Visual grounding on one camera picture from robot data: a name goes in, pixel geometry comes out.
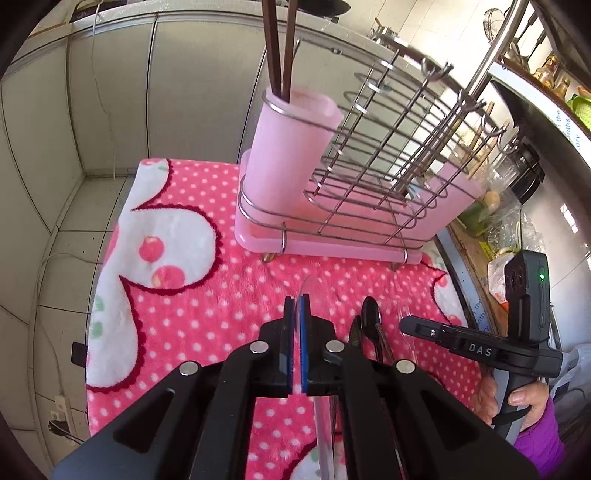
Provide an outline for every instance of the cherry print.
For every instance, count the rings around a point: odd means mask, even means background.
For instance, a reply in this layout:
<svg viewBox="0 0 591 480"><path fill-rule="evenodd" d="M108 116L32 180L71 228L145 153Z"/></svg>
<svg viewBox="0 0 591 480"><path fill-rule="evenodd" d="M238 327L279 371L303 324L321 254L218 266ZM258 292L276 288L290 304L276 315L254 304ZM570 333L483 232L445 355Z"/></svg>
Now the cherry print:
<svg viewBox="0 0 591 480"><path fill-rule="evenodd" d="M146 262L156 262L164 253L164 242L157 236L146 236L139 248L139 256Z"/></svg>
<svg viewBox="0 0 591 480"><path fill-rule="evenodd" d="M166 265L158 268L152 275L154 288L175 289L184 285L185 275L183 270L174 265Z"/></svg>

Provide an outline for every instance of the wooden chopstick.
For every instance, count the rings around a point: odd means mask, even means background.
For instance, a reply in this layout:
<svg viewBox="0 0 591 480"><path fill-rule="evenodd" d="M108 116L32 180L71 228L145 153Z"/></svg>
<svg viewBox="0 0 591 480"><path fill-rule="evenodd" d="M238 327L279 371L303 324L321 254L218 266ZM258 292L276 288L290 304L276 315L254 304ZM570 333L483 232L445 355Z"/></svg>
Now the wooden chopstick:
<svg viewBox="0 0 591 480"><path fill-rule="evenodd" d="M277 11L275 0L261 0L262 23L265 28L267 45L267 67L273 95L281 98L281 58L279 53L279 35L277 34Z"/></svg>
<svg viewBox="0 0 591 480"><path fill-rule="evenodd" d="M285 33L285 54L283 56L283 100L290 102L291 67L294 61L294 40L296 37L296 16L298 0L290 0L287 11L287 32Z"/></svg>

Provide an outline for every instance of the black spoon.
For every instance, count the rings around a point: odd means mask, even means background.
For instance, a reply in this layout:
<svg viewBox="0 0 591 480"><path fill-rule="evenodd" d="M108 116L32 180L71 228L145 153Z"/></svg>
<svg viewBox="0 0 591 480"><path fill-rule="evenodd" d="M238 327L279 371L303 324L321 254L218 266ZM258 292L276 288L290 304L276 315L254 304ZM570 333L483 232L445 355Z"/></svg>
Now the black spoon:
<svg viewBox="0 0 591 480"><path fill-rule="evenodd" d="M375 357L378 362L384 361L382 343L380 342L377 324L382 322L378 302L373 297L365 297L361 305L361 331L374 345Z"/></svg>
<svg viewBox="0 0 591 480"><path fill-rule="evenodd" d="M355 316L349 329L349 345L361 350L361 317Z"/></svg>

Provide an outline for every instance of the pink utensil holder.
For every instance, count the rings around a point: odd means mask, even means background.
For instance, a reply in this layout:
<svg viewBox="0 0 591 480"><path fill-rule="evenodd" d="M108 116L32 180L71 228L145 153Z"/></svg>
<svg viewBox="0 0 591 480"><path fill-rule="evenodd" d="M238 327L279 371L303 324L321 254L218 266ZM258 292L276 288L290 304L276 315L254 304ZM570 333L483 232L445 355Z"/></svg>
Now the pink utensil holder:
<svg viewBox="0 0 591 480"><path fill-rule="evenodd" d="M301 201L343 114L331 98L309 90L292 89L291 103L273 95L271 87L267 87L266 97L285 114L263 103L243 193L259 209L289 215ZM261 212L246 202L245 210L258 222L280 225L284 221L281 216Z"/></svg>

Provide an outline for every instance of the spoon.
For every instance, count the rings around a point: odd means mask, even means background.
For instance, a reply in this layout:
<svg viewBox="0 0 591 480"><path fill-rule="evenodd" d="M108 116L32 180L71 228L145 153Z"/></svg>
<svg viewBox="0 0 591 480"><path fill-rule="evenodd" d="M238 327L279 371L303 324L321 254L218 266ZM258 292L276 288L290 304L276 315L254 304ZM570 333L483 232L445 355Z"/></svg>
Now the spoon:
<svg viewBox="0 0 591 480"><path fill-rule="evenodd" d="M388 343L388 338L382 328L382 314L379 311L378 302L373 297L365 297L361 306L361 329L363 334L374 344L375 357L378 362L384 362L392 365L394 363L394 354Z"/></svg>
<svg viewBox="0 0 591 480"><path fill-rule="evenodd" d="M361 305L361 331L374 345L375 357L378 362L384 361L382 344L376 325L382 322L378 302L373 297L365 297Z"/></svg>
<svg viewBox="0 0 591 480"><path fill-rule="evenodd" d="M349 330L349 345L361 350L361 317L357 315L351 322Z"/></svg>

